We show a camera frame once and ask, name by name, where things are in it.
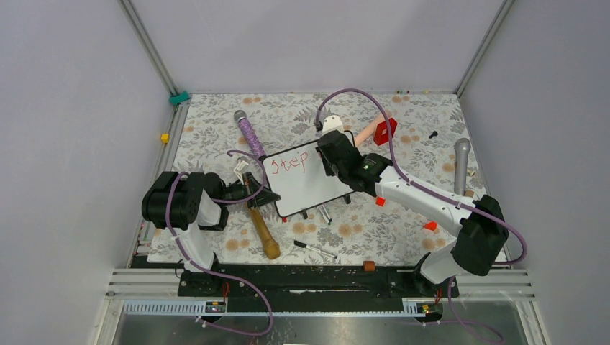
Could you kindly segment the white whiteboard black frame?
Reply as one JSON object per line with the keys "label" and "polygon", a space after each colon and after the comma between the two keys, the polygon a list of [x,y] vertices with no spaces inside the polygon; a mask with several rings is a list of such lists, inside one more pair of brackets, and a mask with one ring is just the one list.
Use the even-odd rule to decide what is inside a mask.
{"label": "white whiteboard black frame", "polygon": [[280,196],[275,202],[279,217],[306,212],[352,193],[352,189],[337,177],[326,175],[317,148],[314,140],[262,160],[269,188]]}

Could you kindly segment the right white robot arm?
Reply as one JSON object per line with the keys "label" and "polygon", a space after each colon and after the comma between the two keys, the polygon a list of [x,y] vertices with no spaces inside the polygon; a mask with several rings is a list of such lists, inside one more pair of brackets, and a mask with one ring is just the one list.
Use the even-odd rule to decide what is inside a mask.
{"label": "right white robot arm", "polygon": [[453,243],[426,254],[416,265],[412,285],[430,296],[446,279],[470,273],[486,276],[509,237],[496,199],[456,195],[406,174],[381,155],[363,155],[337,130],[317,142],[328,176],[337,177],[355,192],[393,201],[436,222],[451,233]]}

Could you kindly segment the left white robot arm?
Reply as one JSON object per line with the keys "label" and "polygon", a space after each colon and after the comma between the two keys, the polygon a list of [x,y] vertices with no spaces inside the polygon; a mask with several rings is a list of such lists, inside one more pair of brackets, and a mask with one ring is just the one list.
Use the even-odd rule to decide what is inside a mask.
{"label": "left white robot arm", "polygon": [[226,184],[216,173],[162,172],[142,199],[142,216],[169,232],[181,254],[185,270],[197,272],[196,287],[205,295],[217,294],[226,275],[212,269],[217,257],[204,238],[205,231],[223,231],[228,206],[250,208],[279,201],[281,197],[247,172]]}

